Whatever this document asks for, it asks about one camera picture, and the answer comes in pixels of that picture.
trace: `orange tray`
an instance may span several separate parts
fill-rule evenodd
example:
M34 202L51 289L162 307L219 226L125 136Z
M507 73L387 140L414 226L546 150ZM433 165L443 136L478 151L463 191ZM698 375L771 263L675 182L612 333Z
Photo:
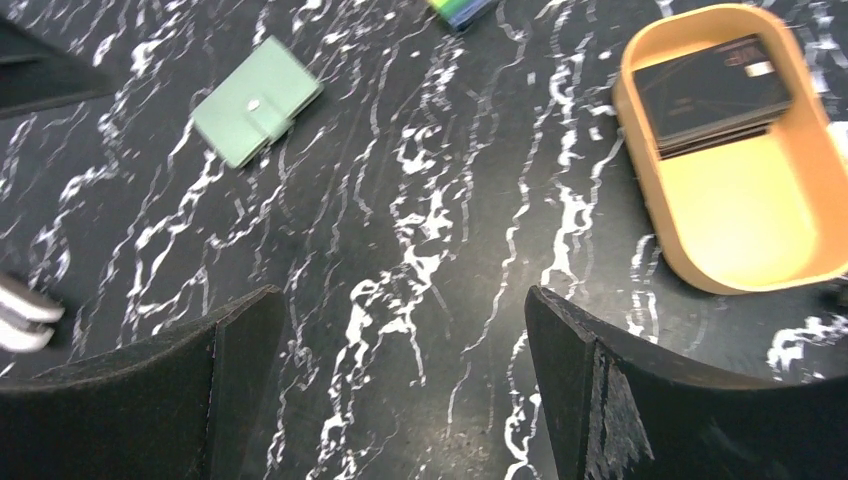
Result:
M660 160L633 71L759 34L793 96L765 135ZM627 45L613 103L663 254L695 287L762 292L848 271L848 170L792 33L766 10L715 5Z

